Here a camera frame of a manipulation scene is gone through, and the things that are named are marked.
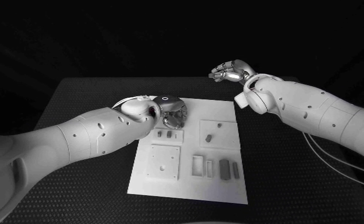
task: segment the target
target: black background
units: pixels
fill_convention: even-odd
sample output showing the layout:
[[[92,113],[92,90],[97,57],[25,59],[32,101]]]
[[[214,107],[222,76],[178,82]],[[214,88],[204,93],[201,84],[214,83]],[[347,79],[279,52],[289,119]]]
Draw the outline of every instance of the black background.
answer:
[[[33,129],[65,77],[207,76],[234,59],[364,105],[364,0],[3,0],[1,5],[3,135]]]

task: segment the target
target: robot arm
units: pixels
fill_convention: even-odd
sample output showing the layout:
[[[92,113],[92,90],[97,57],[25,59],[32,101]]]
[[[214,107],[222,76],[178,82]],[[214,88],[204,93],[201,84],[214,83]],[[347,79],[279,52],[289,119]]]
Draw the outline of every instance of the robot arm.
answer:
[[[68,164],[103,156],[147,136],[159,119],[169,128],[186,120],[185,102],[163,96],[126,99],[65,123],[0,136],[0,221],[38,181]]]
[[[244,91],[235,96],[241,108],[250,106],[263,114],[279,116],[299,131],[335,141],[364,155],[364,109],[324,90],[257,74],[248,64],[235,60],[221,64],[208,75],[217,82],[240,82]]]

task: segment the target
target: rubber mat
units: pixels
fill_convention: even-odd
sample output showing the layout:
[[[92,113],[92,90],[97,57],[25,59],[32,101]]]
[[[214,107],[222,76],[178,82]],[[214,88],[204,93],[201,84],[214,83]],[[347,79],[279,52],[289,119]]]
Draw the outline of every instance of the rubber mat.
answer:
[[[169,94],[234,101],[238,83],[207,77],[66,78],[36,129],[111,107],[126,97]],[[248,205],[129,195],[139,141],[111,154],[72,163],[32,188],[4,223],[364,223],[361,185],[335,173],[315,156],[302,133],[273,114],[235,104]],[[338,145],[318,139],[342,157]],[[350,176],[351,168],[328,162]]]

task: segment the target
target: dark table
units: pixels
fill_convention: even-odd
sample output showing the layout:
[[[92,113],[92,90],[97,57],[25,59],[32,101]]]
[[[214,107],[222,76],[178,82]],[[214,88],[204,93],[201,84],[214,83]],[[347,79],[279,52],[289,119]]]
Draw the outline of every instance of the dark table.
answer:
[[[234,101],[241,85],[207,77],[66,78],[36,129],[126,97],[169,94]],[[129,195],[139,141],[111,154],[72,163],[30,190],[4,223],[364,223],[364,193],[319,160],[302,133],[273,114],[235,104],[248,205]],[[318,139],[339,158],[338,145]],[[350,176],[351,168],[325,158]]]

